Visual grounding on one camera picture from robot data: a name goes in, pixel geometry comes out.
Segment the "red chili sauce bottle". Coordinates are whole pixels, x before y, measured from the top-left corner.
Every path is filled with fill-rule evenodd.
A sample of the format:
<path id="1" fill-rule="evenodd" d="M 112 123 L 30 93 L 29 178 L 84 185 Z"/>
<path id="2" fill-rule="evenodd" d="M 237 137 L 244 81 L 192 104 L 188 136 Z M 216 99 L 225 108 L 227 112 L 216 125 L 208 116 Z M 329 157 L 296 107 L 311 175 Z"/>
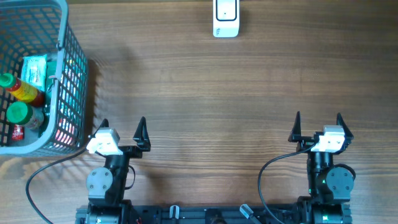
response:
<path id="1" fill-rule="evenodd" d="M 41 107 L 45 103 L 45 95 L 42 91 L 10 73 L 1 74 L 1 86 L 19 101 L 31 106 Z"/>

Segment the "green lid jar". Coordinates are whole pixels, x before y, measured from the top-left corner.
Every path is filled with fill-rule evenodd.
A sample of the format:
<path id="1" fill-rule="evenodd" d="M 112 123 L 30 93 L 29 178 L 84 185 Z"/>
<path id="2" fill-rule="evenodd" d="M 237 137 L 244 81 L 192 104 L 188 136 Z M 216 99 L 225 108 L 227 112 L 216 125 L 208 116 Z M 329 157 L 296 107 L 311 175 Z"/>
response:
<path id="1" fill-rule="evenodd" d="M 21 101 L 17 101 L 8 107 L 6 118 L 11 123 L 29 129 L 39 129 L 44 122 L 44 114 L 40 108 L 35 108 Z"/>

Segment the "green 3M glove package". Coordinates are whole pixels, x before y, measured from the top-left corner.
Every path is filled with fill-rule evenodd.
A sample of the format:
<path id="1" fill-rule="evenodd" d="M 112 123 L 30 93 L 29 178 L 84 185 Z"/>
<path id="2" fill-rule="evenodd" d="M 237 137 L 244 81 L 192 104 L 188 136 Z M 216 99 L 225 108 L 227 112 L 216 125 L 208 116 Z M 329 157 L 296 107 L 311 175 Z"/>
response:
<path id="1" fill-rule="evenodd" d="M 56 78 L 57 62 L 49 61 L 47 62 L 47 72 L 45 81 L 45 92 L 50 93 L 53 87 L 53 80 Z"/>

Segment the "light green wipes packet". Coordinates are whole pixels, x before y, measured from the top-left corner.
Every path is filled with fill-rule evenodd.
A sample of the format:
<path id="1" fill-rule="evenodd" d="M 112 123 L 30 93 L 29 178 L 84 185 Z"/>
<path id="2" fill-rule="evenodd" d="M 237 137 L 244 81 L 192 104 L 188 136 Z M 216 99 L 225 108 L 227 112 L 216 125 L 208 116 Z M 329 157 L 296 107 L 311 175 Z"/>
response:
<path id="1" fill-rule="evenodd" d="M 24 57 L 21 71 L 21 80 L 45 91 L 45 80 L 47 78 L 47 55 L 35 55 Z"/>

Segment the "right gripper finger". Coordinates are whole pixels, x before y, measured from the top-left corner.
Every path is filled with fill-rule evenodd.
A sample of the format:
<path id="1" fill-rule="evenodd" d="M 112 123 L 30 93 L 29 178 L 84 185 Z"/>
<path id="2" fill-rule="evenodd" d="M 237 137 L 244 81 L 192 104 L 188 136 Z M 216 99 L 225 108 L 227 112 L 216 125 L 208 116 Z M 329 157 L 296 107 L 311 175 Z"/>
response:
<path id="1" fill-rule="evenodd" d="M 346 123 L 344 122 L 344 119 L 343 119 L 341 113 L 338 113 L 336 115 L 336 124 L 340 125 L 343 128 L 343 131 L 345 132 L 344 146 L 349 146 L 352 143 L 352 140 L 354 139 L 354 135 L 349 130 Z"/>
<path id="2" fill-rule="evenodd" d="M 300 142 L 302 140 L 302 132 L 301 132 L 301 115 L 298 111 L 296 113 L 295 121 L 293 128 L 290 132 L 288 142 Z"/>

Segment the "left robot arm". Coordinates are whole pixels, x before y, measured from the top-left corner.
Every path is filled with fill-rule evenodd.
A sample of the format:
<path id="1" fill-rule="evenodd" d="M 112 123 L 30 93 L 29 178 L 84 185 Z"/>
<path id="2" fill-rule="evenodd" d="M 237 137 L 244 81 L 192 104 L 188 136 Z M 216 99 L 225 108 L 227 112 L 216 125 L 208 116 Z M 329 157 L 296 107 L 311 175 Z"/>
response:
<path id="1" fill-rule="evenodd" d="M 127 175 L 133 170 L 129 161 L 142 158 L 149 152 L 151 143 L 147 132 L 146 118 L 142 117 L 133 135 L 134 146 L 119 146 L 120 137 L 104 119 L 101 126 L 90 137 L 86 149 L 91 154 L 105 158 L 104 166 L 93 169 L 86 178 L 89 204 L 82 216 L 82 223 L 142 223 L 130 200 L 124 199 Z"/>

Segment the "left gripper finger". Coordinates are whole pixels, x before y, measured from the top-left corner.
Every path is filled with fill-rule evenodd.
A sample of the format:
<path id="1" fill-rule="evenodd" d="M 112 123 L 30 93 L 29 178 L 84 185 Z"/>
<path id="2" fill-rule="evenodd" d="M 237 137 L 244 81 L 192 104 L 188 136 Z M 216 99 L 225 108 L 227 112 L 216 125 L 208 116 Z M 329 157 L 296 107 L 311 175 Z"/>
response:
<path id="1" fill-rule="evenodd" d="M 109 121 L 107 119 L 102 120 L 101 124 L 96 128 L 96 131 L 89 135 L 89 138 L 94 138 L 96 133 L 101 129 L 101 128 L 108 128 L 109 127 Z"/>
<path id="2" fill-rule="evenodd" d="M 137 147 L 144 151 L 149 152 L 151 149 L 151 143 L 149 134 L 147 131 L 146 118 L 143 116 L 134 133 L 133 140 L 137 143 Z"/>

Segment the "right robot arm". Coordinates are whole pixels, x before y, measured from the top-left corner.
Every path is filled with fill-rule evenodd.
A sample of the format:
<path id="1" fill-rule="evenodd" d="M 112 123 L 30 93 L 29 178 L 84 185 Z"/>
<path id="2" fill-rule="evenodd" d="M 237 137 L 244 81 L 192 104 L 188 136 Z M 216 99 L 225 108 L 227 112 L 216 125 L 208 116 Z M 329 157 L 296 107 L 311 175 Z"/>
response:
<path id="1" fill-rule="evenodd" d="M 308 197 L 300 196 L 295 204 L 297 223 L 350 224 L 353 222 L 348 202 L 356 173 L 346 164 L 335 164 L 333 156 L 341 154 L 354 136 L 337 114 L 336 124 L 325 125 L 313 136 L 302 136 L 300 113 L 288 138 L 297 143 L 297 152 L 307 154 Z"/>

